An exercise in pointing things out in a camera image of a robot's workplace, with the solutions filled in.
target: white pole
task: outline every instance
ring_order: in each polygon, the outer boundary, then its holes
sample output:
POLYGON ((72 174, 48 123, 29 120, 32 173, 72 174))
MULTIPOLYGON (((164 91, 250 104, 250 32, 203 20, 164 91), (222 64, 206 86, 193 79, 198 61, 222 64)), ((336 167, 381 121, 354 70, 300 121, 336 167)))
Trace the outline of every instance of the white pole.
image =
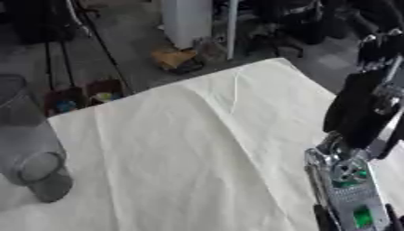
POLYGON ((230 0, 229 22, 227 25, 227 59, 228 60, 232 60, 234 57, 235 33, 237 30, 238 1, 239 0, 230 0))

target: gray floor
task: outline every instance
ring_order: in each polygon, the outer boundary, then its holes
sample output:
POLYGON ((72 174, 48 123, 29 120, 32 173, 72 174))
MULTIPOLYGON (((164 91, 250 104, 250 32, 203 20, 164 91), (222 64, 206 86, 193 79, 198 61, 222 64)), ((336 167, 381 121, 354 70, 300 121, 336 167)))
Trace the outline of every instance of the gray floor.
MULTIPOLYGON (((271 57, 270 50, 262 50, 249 57, 241 55, 243 29, 239 31, 236 58, 230 62, 210 64, 203 70, 186 76, 174 76, 157 69, 151 52, 167 44, 163 32, 156 29, 158 16, 151 14, 145 4, 128 3, 101 10, 102 18, 96 23, 111 52, 116 57, 125 76, 137 92, 173 81, 193 78, 206 73, 227 69, 271 57)), ((49 90, 45 78, 44 51, 42 45, 21 46, 9 26, 0 26, 0 71, 24 75, 38 96, 49 90)), ((66 71, 58 45, 52 44, 53 68, 58 88, 68 86, 66 71)), ((284 51, 285 58, 323 87, 336 92, 346 75, 354 68, 356 47, 354 39, 326 40, 321 45, 304 46, 304 59, 296 58, 293 51, 284 51)), ((104 53, 94 40, 80 35, 69 44, 77 83, 84 86, 96 79, 104 79, 115 73, 104 53)))

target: transparent cup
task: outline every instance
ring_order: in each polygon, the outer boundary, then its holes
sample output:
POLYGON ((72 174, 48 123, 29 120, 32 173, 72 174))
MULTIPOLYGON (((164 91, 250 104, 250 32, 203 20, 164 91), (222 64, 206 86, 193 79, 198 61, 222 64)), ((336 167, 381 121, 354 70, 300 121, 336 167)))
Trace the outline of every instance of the transparent cup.
POLYGON ((0 172, 40 201, 54 202, 73 185, 65 160, 66 152, 24 78, 0 74, 0 172))

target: wrinkled tablecloth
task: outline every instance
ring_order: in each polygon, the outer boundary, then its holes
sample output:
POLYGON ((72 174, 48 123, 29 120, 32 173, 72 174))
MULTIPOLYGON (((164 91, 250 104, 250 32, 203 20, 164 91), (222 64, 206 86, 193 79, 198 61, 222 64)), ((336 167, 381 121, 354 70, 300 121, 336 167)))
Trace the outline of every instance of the wrinkled tablecloth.
MULTIPOLYGON (((277 59, 53 117, 75 186, 40 204, 0 179, 0 230, 315 231, 304 151, 333 97, 277 59)), ((400 149, 373 165, 404 214, 400 149)))

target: white box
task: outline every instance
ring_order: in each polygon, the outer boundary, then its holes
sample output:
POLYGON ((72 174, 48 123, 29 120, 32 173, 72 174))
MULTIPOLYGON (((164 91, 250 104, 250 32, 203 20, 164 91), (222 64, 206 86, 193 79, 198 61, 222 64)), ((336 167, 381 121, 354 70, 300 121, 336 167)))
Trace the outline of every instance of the white box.
POLYGON ((179 49, 212 34, 212 0, 161 0, 164 31, 179 49))

